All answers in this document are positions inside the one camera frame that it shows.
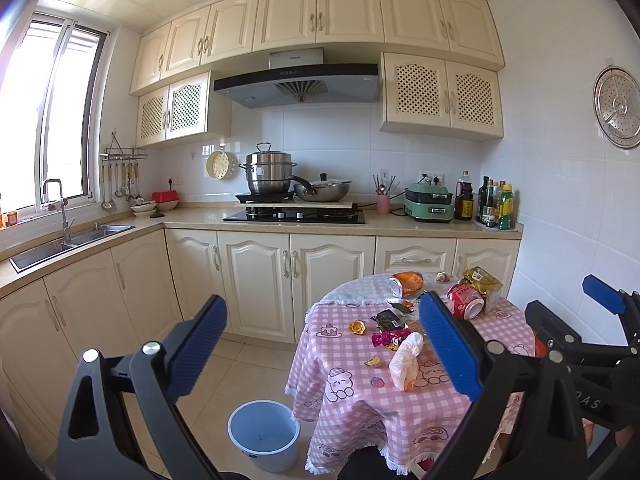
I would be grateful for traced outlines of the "lower cream cabinets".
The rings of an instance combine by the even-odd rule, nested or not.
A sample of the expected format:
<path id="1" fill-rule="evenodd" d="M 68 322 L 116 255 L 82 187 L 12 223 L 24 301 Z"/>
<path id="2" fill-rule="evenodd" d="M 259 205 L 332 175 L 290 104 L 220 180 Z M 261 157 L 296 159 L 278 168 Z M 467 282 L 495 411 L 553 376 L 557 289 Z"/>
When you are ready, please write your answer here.
<path id="1" fill-rule="evenodd" d="M 55 450 L 85 348 L 127 352 L 192 318 L 215 294 L 227 299 L 230 335 L 292 344 L 312 306 L 386 304 L 398 272 L 420 272 L 433 285 L 439 271 L 480 266 L 509 285 L 522 234 L 460 224 L 406 237 L 169 223 L 99 226 L 87 237 L 1 263 L 1 404 L 42 459 Z"/>

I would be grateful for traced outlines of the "green yellow oil bottle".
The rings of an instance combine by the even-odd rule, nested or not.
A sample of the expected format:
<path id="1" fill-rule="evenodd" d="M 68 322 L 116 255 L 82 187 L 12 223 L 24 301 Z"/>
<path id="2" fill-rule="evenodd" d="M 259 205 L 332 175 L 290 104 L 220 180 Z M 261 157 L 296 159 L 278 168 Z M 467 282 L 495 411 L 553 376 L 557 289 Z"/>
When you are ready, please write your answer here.
<path id="1" fill-rule="evenodd" d="M 501 231 L 512 229 L 513 188 L 510 184 L 505 184 L 502 187 L 498 213 L 498 229 Z"/>

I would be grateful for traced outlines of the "dark snack wrapper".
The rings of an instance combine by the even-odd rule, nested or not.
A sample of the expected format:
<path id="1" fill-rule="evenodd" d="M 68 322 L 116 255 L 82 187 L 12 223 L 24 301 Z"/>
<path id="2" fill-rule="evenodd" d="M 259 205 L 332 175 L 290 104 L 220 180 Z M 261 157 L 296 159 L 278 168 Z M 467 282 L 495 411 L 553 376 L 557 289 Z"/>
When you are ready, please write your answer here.
<path id="1" fill-rule="evenodd" d="M 381 333 L 400 330 L 405 327 L 405 323 L 390 309 L 385 309 L 371 316 L 371 320 L 375 322 L 376 327 Z"/>

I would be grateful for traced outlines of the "orange soda can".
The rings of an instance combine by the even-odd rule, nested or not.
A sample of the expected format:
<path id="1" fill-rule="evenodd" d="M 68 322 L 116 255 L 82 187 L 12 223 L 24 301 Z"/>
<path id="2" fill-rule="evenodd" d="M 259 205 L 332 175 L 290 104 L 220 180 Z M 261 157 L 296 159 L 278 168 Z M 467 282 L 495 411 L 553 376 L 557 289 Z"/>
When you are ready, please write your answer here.
<path id="1" fill-rule="evenodd" d="M 388 286 L 395 297 L 405 298 L 422 290 L 424 277 L 416 271 L 398 272 L 390 277 Z"/>

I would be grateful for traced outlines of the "magenta candy wrapper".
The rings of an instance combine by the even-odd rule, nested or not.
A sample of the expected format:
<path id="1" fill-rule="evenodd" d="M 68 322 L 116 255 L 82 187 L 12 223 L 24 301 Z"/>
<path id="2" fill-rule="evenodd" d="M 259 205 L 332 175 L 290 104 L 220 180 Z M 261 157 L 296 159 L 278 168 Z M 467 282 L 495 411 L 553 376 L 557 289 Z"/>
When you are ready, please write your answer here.
<path id="1" fill-rule="evenodd" d="M 397 351 L 401 343 L 412 333 L 408 328 L 400 330 L 388 330 L 387 332 L 374 333 L 371 335 L 373 347 L 384 347 L 392 351 Z"/>

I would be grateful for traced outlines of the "dark glass bottle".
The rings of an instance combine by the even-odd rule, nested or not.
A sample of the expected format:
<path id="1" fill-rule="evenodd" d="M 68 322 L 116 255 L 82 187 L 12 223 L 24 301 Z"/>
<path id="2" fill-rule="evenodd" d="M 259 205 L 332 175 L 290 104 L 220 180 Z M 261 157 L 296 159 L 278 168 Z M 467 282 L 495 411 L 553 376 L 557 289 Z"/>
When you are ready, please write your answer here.
<path id="1" fill-rule="evenodd" d="M 482 185 L 478 189 L 478 205 L 477 205 L 477 211 L 476 211 L 476 220 L 478 222 L 480 222 L 481 224 L 485 223 L 485 220 L 484 220 L 484 209 L 485 209 L 486 203 L 487 203 L 488 188 L 490 188 L 489 177 L 485 176 L 483 178 Z"/>

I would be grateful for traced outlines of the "gold snack bag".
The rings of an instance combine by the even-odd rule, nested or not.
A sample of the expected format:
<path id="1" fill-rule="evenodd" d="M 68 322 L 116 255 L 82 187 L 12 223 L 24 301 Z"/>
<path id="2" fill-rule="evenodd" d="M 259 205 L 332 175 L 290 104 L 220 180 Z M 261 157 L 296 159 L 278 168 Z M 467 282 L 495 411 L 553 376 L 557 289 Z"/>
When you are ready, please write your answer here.
<path id="1" fill-rule="evenodd" d="M 495 310 L 503 288 L 503 284 L 498 278 L 495 278 L 481 266 L 473 266 L 463 272 L 459 283 L 469 285 L 480 293 L 485 301 L 487 313 Z"/>

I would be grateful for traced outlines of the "orange peel with leaves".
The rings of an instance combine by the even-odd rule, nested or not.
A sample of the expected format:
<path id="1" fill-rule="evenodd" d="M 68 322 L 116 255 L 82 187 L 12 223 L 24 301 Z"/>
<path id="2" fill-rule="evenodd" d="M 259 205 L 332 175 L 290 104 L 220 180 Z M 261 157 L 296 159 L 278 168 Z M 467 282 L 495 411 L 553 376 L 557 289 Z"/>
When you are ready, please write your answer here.
<path id="1" fill-rule="evenodd" d="M 411 301 L 401 301 L 401 302 L 390 301 L 388 304 L 391 307 L 393 307 L 395 310 L 401 312 L 403 315 L 409 315 L 413 313 L 414 309 L 416 308 L 414 303 Z"/>

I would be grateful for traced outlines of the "black gas stove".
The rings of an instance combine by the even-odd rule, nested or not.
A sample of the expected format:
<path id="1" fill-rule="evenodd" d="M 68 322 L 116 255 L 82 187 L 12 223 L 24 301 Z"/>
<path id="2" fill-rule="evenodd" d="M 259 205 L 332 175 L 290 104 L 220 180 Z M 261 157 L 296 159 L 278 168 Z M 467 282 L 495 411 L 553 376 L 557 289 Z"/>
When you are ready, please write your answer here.
<path id="1" fill-rule="evenodd" d="M 347 208 L 245 207 L 224 218 L 227 222 L 365 224 L 364 213 L 355 205 Z"/>

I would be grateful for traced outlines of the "hanging utensil rack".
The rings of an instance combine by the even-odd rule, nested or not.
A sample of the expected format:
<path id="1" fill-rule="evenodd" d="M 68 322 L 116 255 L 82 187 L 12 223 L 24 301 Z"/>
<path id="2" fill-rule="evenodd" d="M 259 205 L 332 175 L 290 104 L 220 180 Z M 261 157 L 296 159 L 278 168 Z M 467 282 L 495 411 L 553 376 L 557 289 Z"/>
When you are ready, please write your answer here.
<path id="1" fill-rule="evenodd" d="M 129 206 L 145 203 L 140 191 L 140 162 L 148 158 L 144 148 L 124 148 L 116 131 L 99 154 L 99 192 L 103 210 L 116 207 L 116 200 Z"/>

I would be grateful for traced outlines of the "red bowl lid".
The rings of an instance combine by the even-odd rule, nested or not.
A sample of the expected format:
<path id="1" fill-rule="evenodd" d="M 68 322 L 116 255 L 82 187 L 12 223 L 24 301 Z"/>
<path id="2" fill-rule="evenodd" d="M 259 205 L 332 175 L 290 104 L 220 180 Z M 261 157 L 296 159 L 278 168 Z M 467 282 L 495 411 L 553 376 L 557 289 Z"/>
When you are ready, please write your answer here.
<path id="1" fill-rule="evenodd" d="M 157 204 L 169 203 L 178 200 L 178 192 L 175 190 L 158 191 L 152 193 L 152 200 Z"/>

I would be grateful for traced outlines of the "white plastic bag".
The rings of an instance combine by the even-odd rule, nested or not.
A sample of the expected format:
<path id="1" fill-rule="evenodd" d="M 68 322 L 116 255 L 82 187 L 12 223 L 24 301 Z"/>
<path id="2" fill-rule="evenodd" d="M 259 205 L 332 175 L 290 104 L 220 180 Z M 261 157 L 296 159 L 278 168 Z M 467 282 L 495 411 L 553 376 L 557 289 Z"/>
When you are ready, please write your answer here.
<path id="1" fill-rule="evenodd" d="M 400 391 L 410 390 L 418 377 L 418 357 L 424 345 L 424 337 L 412 332 L 400 345 L 390 361 L 390 379 Z"/>

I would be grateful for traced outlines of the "cream cabinets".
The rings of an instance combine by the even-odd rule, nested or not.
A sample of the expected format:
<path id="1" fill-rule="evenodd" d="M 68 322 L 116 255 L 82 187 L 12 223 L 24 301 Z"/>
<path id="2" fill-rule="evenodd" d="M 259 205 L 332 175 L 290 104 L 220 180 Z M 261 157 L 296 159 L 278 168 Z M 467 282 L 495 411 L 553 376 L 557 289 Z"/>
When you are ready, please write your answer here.
<path id="1" fill-rule="evenodd" d="M 1 263 L 1 404 L 42 459 L 55 450 L 85 348 L 127 352 L 192 318 L 215 294 L 227 299 L 230 335 L 292 344 L 312 306 L 386 304 L 398 272 L 420 272 L 433 285 L 439 271 L 480 266 L 509 285 L 522 234 L 460 224 L 406 237 L 169 223 L 99 226 L 87 237 Z"/>
<path id="2" fill-rule="evenodd" d="M 286 62 L 376 63 L 386 132 L 503 135 L 504 64 L 486 0 L 220 0 L 141 38 L 136 142 L 230 130 L 216 79 Z"/>

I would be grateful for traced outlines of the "orange peel piece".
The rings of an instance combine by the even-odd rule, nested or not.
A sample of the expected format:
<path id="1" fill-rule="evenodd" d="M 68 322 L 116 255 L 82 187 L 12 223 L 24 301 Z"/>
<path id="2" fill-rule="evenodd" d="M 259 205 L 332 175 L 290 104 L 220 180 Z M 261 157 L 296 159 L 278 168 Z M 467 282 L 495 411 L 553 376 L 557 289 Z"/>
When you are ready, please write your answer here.
<path id="1" fill-rule="evenodd" d="M 366 333 L 367 330 L 367 326 L 366 323 L 361 321 L 361 320 L 356 320 L 356 321 L 352 321 L 349 323 L 348 326 L 348 330 L 353 334 L 353 335 L 364 335 Z"/>

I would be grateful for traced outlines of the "steel stock pot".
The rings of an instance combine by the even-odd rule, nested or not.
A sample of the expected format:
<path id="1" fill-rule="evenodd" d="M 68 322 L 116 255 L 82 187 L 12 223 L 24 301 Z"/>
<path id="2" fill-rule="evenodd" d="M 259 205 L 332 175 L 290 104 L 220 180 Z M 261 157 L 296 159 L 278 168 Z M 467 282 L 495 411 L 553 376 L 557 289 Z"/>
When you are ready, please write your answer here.
<path id="1" fill-rule="evenodd" d="M 275 151 L 270 142 L 257 143 L 256 151 L 248 154 L 244 164 L 240 164 L 252 194 L 287 193 L 295 166 L 290 154 Z"/>

